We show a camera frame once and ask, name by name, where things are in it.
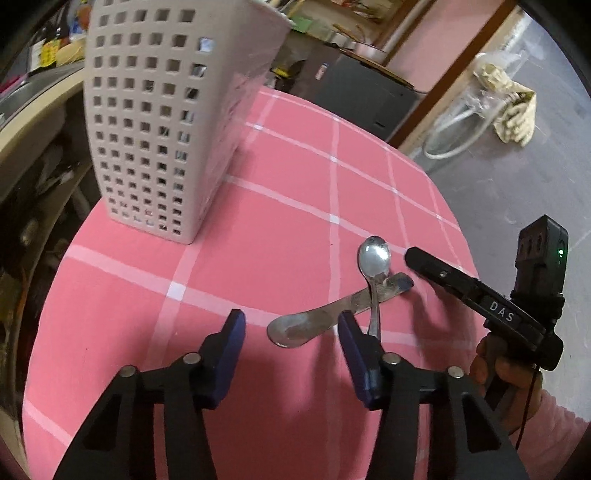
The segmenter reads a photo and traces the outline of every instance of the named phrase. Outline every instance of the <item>shelf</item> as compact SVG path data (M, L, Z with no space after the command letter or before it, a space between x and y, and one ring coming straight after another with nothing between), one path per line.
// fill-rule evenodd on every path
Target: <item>shelf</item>
M359 23L359 25L361 25L362 27L368 27L368 28L374 29L374 28L379 27L379 25L382 22L382 20L374 21L374 20L370 20L369 18L362 17L361 15L355 13L350 8L343 7L342 5L336 4L332 0L310 0L310 1L317 2L321 5L327 5L328 7L335 9L335 11L339 11L342 14L347 15L351 19L355 19Z

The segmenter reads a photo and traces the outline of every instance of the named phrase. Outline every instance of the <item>table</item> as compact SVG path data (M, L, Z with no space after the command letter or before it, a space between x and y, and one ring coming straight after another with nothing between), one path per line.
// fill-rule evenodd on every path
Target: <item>table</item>
M187 247L109 220L102 202L76 235L28 373L34 480L52 477L121 366L170 364L233 307L246 313L246 341L228 397L206 412L220 480L364 478L379 413L355 398L334 331L285 350L265 327L363 288L356 251L371 234L389 242L392 271L416 282L382 305L385 348L420 367L469 366L482 320L404 264L417 245L475 275L453 214L412 161L304 100L263 89L225 180ZM423 469L426 442L421 435Z

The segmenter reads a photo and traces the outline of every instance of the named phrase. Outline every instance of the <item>pink wall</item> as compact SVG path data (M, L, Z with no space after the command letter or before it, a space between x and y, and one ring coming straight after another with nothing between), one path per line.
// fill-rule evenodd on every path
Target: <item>pink wall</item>
M388 69L430 90L476 36L502 0L437 0Z

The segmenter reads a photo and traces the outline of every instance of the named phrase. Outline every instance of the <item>black cable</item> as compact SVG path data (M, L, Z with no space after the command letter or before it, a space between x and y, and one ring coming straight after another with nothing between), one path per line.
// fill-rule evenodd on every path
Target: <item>black cable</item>
M531 378L530 390L529 390L529 392L527 392L527 400L525 401L525 408L523 411L523 419L521 420L521 429L519 430L519 437L517 438L517 442L515 444L515 450L519 449L519 445L521 444L521 439L523 438L523 432L525 430L525 423L527 422L527 411L530 409L531 396L534 393L535 381L537 380L539 373L540 373L540 366L536 365L534 375Z

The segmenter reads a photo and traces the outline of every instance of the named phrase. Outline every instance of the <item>metal screw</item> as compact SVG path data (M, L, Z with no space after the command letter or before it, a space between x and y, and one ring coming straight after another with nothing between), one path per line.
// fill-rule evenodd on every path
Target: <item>metal screw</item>
M125 365L124 367L121 367L121 369L119 370L119 375L123 378L129 378L133 377L136 372L137 369L133 365Z
M183 362L185 362L187 365L195 365L198 364L200 361L201 355L195 352L187 353L187 355L183 357Z
M397 353L388 352L382 355L382 360L388 365L398 365L402 358Z
M447 369L447 373L453 378L461 378L464 376L464 370L460 367L450 367Z

